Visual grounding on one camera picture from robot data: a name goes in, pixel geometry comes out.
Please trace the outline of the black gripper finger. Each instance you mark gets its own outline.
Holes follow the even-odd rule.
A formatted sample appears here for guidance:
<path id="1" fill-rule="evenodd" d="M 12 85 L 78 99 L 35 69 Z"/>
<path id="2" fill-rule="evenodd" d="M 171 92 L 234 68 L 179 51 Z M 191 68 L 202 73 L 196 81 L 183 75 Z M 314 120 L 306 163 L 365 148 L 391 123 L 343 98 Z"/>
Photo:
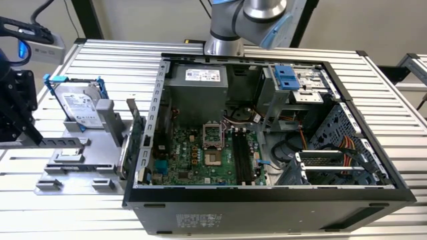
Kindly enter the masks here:
<path id="1" fill-rule="evenodd" d="M 14 124 L 7 120 L 6 116 L 0 117 L 0 142 L 15 142 L 27 137 L 28 134 L 26 131 L 22 131 L 14 127 Z"/>
<path id="2" fill-rule="evenodd" d="M 15 127 L 20 131 L 16 139 L 16 148 L 38 148 L 40 146 L 43 135 L 34 125 L 32 113 L 28 110 L 20 110 L 15 120 Z"/>

